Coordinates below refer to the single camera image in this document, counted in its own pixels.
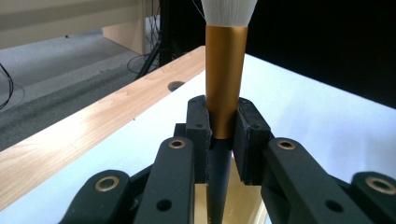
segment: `gold cylinder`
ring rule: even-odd
[[[233,136],[247,27],[206,26],[206,108],[213,137]]]

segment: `wooden board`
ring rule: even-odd
[[[200,47],[0,152],[0,211],[204,70]]]

